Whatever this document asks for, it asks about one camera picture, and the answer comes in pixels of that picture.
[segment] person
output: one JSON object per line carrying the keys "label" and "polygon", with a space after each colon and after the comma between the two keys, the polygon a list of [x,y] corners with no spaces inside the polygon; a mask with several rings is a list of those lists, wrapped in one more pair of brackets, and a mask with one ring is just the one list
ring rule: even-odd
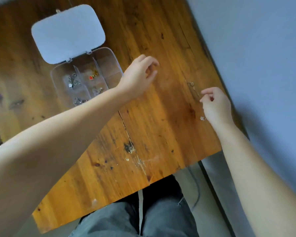
{"label": "person", "polygon": [[[158,65],[151,56],[139,56],[115,88],[22,131],[0,146],[0,236],[11,236],[20,229],[112,115],[149,87]],[[226,95],[217,87],[201,94],[206,119],[221,141],[255,235],[296,237],[295,193],[235,126]],[[79,145],[67,145],[76,139],[81,140]],[[138,196],[134,194],[82,218],[72,236],[198,236],[193,215],[173,176],[145,188],[143,195],[141,233]]]}

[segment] wooden table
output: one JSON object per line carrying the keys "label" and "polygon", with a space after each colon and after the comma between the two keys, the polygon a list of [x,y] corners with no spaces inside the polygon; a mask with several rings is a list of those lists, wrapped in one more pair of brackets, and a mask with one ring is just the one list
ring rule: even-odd
{"label": "wooden table", "polygon": [[103,46],[123,70],[140,54],[155,56],[161,66],[151,88],[113,116],[34,211],[42,233],[221,150],[209,122],[200,120],[198,95],[222,85],[184,0],[16,0],[1,6],[2,140],[64,111],[50,77],[53,65],[41,58],[31,26],[80,4],[94,8],[106,34]]}

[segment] gray pants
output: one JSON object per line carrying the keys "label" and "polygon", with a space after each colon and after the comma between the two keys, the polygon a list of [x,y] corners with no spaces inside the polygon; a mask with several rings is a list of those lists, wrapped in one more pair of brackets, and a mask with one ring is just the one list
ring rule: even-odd
{"label": "gray pants", "polygon": [[143,196],[141,232],[136,192],[83,217],[70,237],[199,237],[194,217],[173,175],[144,188]]}

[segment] clear plastic container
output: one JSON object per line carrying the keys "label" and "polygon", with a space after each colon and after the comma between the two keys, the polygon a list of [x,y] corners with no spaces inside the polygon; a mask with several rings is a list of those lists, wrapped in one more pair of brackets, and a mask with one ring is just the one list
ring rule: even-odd
{"label": "clear plastic container", "polygon": [[59,64],[50,74],[61,103],[72,108],[116,87],[123,72],[113,51],[101,47]]}

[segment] box lid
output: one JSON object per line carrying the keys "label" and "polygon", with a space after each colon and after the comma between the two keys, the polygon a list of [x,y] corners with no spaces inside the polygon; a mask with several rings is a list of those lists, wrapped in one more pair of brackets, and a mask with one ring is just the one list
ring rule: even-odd
{"label": "box lid", "polygon": [[83,4],[36,22],[32,36],[49,64],[69,61],[101,46],[105,34],[89,5]]}

